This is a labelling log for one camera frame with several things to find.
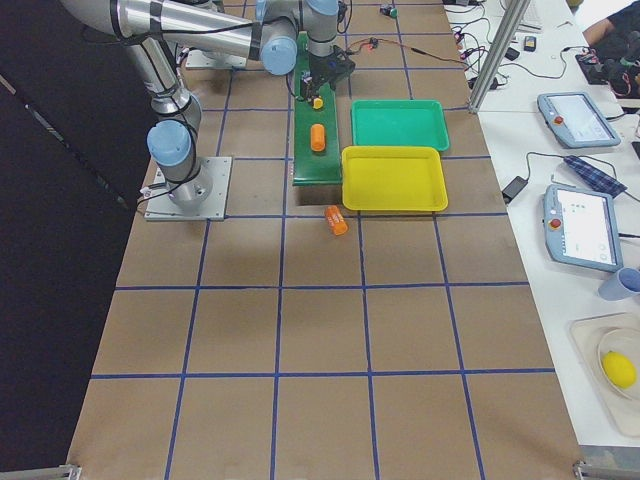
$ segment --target screen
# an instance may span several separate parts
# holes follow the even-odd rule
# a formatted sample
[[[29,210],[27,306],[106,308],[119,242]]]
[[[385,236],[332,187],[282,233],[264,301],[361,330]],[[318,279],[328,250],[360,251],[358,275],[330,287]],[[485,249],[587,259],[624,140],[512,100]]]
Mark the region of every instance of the screen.
[[[567,190],[558,190],[557,195],[562,205],[564,255],[613,265],[606,198]]]
[[[582,95],[552,96],[549,101],[575,140],[585,142],[612,138]]]

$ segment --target white table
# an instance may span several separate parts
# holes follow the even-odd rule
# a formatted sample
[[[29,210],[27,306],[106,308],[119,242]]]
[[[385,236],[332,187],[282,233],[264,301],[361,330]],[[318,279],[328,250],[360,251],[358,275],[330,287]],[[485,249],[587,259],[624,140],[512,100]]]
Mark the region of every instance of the white table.
[[[564,1],[536,0],[543,31],[535,34],[538,48],[522,52],[516,60],[535,73],[555,76],[562,70],[560,50],[568,46],[585,45],[581,28],[576,24]],[[487,0],[486,17],[491,22],[489,38],[497,31],[502,17],[499,0]],[[468,8],[447,7],[448,11],[468,11]],[[455,22],[478,18],[480,9],[469,13],[449,13]],[[465,28],[481,43],[487,44],[487,22],[477,22]],[[517,39],[524,38],[518,33]],[[521,41],[514,48],[522,50]],[[619,180],[640,197],[640,160],[630,142],[635,137],[638,117],[627,115],[612,123],[622,138],[616,147],[598,149],[564,149],[545,125],[536,105],[541,93],[586,91],[607,117],[622,113],[615,96],[607,86],[588,85],[574,55],[564,54],[567,69],[560,79],[540,79],[525,70],[511,66],[501,72],[509,75],[509,83],[488,92],[480,106],[479,119],[491,153],[496,175],[504,188],[516,175],[525,177],[525,154],[536,151],[558,155],[591,155],[613,163]],[[574,321],[597,316],[631,312],[640,315],[640,297],[607,302],[597,295],[599,285],[609,274],[597,270],[556,263],[551,260],[544,242],[542,228],[542,196],[551,184],[551,175],[558,182],[586,187],[559,158],[531,157],[531,178],[528,186],[508,206],[509,219],[518,242],[525,269],[540,314],[551,356],[580,445],[640,447],[640,437],[621,434],[608,416],[591,379],[574,348],[569,327]],[[615,201],[620,232],[640,234],[640,204],[625,195]],[[623,240],[622,253],[626,266],[640,265],[640,241]]]
[[[613,163],[618,178],[631,193],[640,196],[640,160],[630,144],[638,122],[630,115],[614,123],[623,143],[608,149],[562,149],[542,117],[532,113],[480,112],[480,122],[491,152],[500,186],[515,175],[526,176],[528,151],[560,155],[588,154]],[[580,319],[620,312],[640,315],[640,298],[608,302],[596,291],[609,274],[597,270],[556,263],[544,243],[542,195],[556,181],[580,187],[585,185],[558,158],[532,156],[531,179],[527,187],[508,206],[509,219],[518,242],[531,284],[540,320],[562,387],[567,409],[580,445],[640,447],[640,438],[620,434],[591,386],[591,380],[570,337],[570,325]],[[624,195],[614,201],[621,232],[640,234],[640,204]],[[640,241],[622,242],[626,266],[640,265]]]

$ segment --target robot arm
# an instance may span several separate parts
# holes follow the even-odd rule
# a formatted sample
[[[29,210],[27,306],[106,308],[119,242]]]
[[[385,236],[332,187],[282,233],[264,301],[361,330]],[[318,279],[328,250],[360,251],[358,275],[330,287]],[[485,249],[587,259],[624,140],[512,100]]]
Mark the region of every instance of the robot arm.
[[[259,23],[187,5],[186,0],[61,2],[85,25],[114,35],[125,45],[144,45],[147,39],[162,39],[204,51],[260,60],[274,75],[284,75],[293,69],[296,39],[304,30],[309,36],[310,70],[316,90],[327,82],[335,87],[336,81],[355,68],[346,55],[341,55],[342,50],[333,45],[338,26],[338,0],[258,0]],[[146,84],[148,75],[141,73]]]
[[[284,75],[295,67],[297,37],[305,30],[311,70],[304,92],[308,100],[322,85],[335,87],[355,68],[333,45],[338,0],[258,0],[258,22],[188,5],[194,3],[189,0],[60,1],[82,23],[126,46],[161,120],[147,143],[164,174],[164,194],[185,212],[197,212],[212,190],[195,152],[202,109],[176,75],[161,41],[260,60],[267,71]]]

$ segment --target green board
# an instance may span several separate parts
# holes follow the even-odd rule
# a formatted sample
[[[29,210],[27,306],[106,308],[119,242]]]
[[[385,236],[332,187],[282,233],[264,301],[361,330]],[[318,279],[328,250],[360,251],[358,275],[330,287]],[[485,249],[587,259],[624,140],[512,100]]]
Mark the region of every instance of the green board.
[[[309,71],[307,35],[298,37],[298,58],[294,70],[294,91],[300,96],[300,78]],[[294,106],[294,150],[293,185],[340,185],[342,169],[340,145],[338,144],[338,123],[336,121],[335,92],[328,84],[320,88],[324,106],[314,110],[306,101],[296,101]],[[326,132],[326,148],[323,152],[311,150],[311,125],[321,123]]]

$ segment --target metal bracket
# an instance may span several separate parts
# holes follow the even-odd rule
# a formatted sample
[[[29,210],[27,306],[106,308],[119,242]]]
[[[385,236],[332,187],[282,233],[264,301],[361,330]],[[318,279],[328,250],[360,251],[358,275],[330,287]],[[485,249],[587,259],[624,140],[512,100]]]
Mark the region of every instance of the metal bracket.
[[[154,196],[157,198],[152,198],[148,202],[149,205],[144,214],[146,220],[173,222],[224,220],[233,159],[231,157],[201,157],[200,159],[202,168],[206,169],[213,179],[213,190],[200,204],[198,210],[185,212],[180,206],[173,203],[168,195],[163,195],[167,191],[165,188],[160,188],[154,190]],[[164,183],[164,175],[160,169],[156,172],[155,181]]]
[[[573,465],[573,473],[578,480],[594,478],[599,480],[638,480],[640,471],[621,470],[617,468],[599,468],[584,462],[576,462]]]
[[[0,473],[0,480],[80,480],[81,472],[82,468],[76,465],[61,465],[55,468]]]
[[[245,68],[247,59],[226,53],[216,54],[214,58],[210,58],[200,50],[192,50],[189,52],[184,66],[187,70],[232,70],[234,68]]]

